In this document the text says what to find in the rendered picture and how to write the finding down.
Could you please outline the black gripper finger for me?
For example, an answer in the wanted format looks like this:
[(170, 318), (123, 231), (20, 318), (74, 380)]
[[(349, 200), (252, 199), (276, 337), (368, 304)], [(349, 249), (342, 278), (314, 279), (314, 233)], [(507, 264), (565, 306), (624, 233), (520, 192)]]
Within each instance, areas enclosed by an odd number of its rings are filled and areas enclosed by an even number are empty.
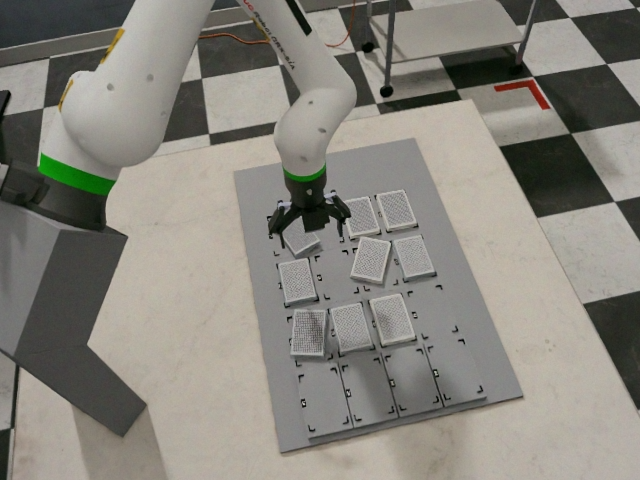
[[(290, 202), (283, 202), (282, 200), (277, 201), (277, 208), (275, 209), (271, 219), (268, 222), (268, 230), (269, 233), (274, 235), (279, 235), (281, 247), (285, 248), (283, 234), (282, 231), (294, 220), (301, 216), (300, 212), (303, 212), (303, 208), (300, 208), (297, 212), (293, 209), (289, 209), (287, 212), (287, 208), (290, 207)], [(284, 212), (286, 212), (284, 214)]]
[(321, 208), (322, 213), (328, 212), (329, 216), (337, 219), (337, 231), (339, 237), (342, 237), (342, 224), (345, 223), (346, 218), (351, 217), (350, 210), (347, 205), (336, 195), (336, 191), (334, 189), (332, 189), (329, 194), (325, 194), (324, 197), (326, 198), (326, 200), (329, 200), (331, 203), (333, 203), (338, 209), (326, 202), (321, 207), (316, 205), (316, 208)]

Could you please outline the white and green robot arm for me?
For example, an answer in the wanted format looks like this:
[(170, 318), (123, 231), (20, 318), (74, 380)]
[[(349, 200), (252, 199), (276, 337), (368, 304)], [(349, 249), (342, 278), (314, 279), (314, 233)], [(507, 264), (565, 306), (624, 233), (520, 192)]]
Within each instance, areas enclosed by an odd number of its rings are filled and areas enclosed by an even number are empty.
[[(326, 185), (326, 148), (355, 105), (355, 85), (298, 0), (236, 1), (300, 92), (278, 119), (273, 140), (287, 190), (313, 196)], [(147, 161), (163, 142), (214, 2), (136, 0), (96, 72), (70, 77), (39, 167), (12, 158), (8, 166), (0, 163), (0, 200), (70, 226), (104, 230), (107, 198), (122, 168)]]

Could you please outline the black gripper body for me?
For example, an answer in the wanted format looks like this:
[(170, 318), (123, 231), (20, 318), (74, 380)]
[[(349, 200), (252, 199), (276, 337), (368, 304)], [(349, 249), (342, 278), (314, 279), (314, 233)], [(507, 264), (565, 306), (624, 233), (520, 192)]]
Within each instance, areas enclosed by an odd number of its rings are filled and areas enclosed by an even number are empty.
[(318, 204), (318, 206), (321, 207), (326, 202), (326, 198), (324, 197), (324, 194), (323, 194), (323, 189), (319, 193), (309, 197), (300, 197), (292, 193), (290, 193), (290, 197), (291, 197), (290, 208), (296, 212), (300, 208), (312, 208), (316, 206), (320, 201), (321, 202)]

